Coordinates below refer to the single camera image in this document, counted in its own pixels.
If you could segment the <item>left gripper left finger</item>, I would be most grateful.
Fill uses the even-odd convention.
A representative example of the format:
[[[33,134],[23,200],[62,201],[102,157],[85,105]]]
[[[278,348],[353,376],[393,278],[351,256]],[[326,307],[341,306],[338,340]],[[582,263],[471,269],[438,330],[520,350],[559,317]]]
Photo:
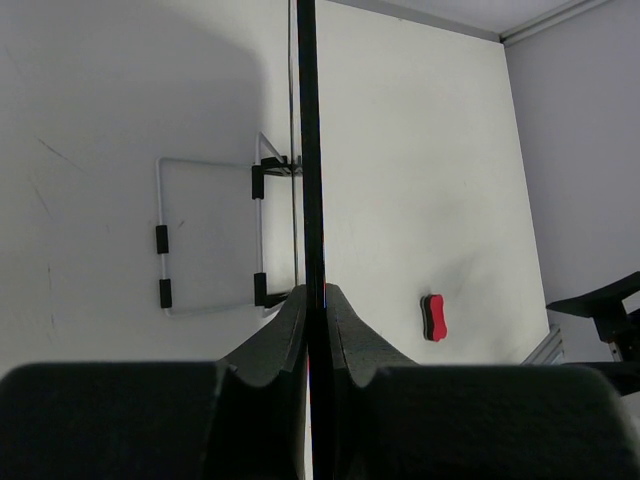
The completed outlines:
[[[300,479],[306,292],[224,358],[34,363],[1,382],[5,479]]]

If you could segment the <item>white whiteboard black frame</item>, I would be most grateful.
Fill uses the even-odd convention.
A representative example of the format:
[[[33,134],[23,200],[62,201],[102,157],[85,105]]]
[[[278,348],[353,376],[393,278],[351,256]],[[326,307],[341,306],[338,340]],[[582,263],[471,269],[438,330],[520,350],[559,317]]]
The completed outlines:
[[[316,3],[296,3],[313,477],[332,479],[334,382],[327,321]]]

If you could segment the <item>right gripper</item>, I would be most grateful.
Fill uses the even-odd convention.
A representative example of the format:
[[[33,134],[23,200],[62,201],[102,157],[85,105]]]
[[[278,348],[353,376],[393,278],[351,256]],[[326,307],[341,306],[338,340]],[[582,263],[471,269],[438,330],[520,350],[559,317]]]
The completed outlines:
[[[639,310],[628,313],[623,301],[639,291],[636,271],[587,294],[554,301],[550,311],[594,318],[600,340],[609,346],[612,362],[592,365],[621,396],[639,392]]]

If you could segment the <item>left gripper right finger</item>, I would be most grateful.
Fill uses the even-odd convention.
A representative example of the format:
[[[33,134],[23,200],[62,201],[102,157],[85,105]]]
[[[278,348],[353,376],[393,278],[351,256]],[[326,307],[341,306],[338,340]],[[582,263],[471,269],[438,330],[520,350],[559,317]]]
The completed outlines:
[[[639,437],[585,366],[414,363],[328,285],[338,479],[635,479]]]

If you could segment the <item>red black whiteboard eraser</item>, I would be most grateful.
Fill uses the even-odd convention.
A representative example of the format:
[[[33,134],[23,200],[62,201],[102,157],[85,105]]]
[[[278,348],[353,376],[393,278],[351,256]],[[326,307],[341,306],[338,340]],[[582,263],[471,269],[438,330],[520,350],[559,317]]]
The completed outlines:
[[[448,334],[445,320],[445,302],[442,295],[429,294],[420,300],[423,335],[428,341],[439,342]]]

